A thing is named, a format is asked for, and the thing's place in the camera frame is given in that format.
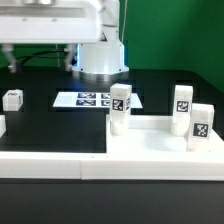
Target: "green backdrop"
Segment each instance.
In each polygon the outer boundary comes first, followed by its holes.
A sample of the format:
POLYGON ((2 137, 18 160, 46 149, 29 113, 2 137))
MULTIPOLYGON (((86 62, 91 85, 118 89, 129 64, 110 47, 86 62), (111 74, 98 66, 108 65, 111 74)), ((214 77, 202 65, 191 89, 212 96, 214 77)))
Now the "green backdrop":
MULTIPOLYGON (((121 28, 125 0, 121 0, 121 28)), ((129 0, 124 38, 131 69, 178 69, 198 73, 224 92, 223 0, 129 0)), ((16 56, 55 48, 15 47, 16 56)), ((0 55, 0 66, 6 61, 0 55)), ((35 59, 27 65, 57 66, 35 59)))

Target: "white cube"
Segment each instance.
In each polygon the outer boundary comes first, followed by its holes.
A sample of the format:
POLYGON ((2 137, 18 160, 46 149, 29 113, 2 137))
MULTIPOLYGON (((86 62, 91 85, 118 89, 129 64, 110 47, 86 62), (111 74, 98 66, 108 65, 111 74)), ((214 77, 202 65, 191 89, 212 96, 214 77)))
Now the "white cube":
POLYGON ((4 111, 18 111, 23 104, 23 91, 22 90, 9 90, 3 97, 3 110, 4 111))
POLYGON ((0 115, 0 138, 6 131, 6 125, 5 125, 5 116, 0 115))
POLYGON ((171 124, 171 133, 173 135, 186 136, 188 134, 192 98, 192 86, 175 86, 173 120, 171 124))
POLYGON ((192 104, 188 151, 209 151, 209 137, 214 120, 214 107, 208 104, 192 104))
POLYGON ((132 86, 115 84, 110 87, 110 121, 111 133, 122 135, 128 129, 131 113, 132 86))

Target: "printed marker sheet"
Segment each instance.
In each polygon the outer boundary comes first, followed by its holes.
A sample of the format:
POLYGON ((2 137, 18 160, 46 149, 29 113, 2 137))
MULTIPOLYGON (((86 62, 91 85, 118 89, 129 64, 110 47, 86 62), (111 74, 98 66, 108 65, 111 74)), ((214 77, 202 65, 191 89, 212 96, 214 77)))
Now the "printed marker sheet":
MULTIPOLYGON (((53 107, 109 108, 110 93, 59 92, 53 107)), ((143 108, 137 93, 131 94, 131 108, 143 108)))

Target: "white block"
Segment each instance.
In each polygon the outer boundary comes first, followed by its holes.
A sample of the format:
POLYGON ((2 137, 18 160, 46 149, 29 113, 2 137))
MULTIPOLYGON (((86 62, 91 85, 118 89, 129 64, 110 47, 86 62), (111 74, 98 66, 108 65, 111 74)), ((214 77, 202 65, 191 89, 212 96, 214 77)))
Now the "white block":
POLYGON ((182 137, 187 135, 190 125, 192 98, 192 86, 176 85, 173 106, 173 120, 171 125, 171 133, 173 135, 182 137))
POLYGON ((129 128, 128 120, 125 122, 110 122, 110 131, 112 135, 125 135, 129 128))
POLYGON ((192 104, 191 122, 187 143, 188 151, 210 151, 209 138, 214 120, 214 107, 208 104, 192 104))
POLYGON ((6 131, 6 126, 5 126, 5 116, 0 115, 0 138, 6 131))
POLYGON ((114 135, 125 134, 128 130, 131 92, 131 85, 115 84, 110 87, 110 121, 114 135))
POLYGON ((3 110, 4 111, 18 111, 23 104, 23 91, 22 90, 9 90, 3 97, 3 110))

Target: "white platform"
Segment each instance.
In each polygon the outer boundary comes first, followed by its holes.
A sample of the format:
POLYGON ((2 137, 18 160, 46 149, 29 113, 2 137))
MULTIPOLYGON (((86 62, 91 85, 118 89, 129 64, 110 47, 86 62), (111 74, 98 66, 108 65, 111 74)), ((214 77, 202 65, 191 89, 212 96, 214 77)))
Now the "white platform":
POLYGON ((131 116, 125 137, 111 136, 107 153, 0 152, 0 178, 224 180, 224 142, 214 132, 210 152, 186 152, 169 133, 171 117, 131 116))

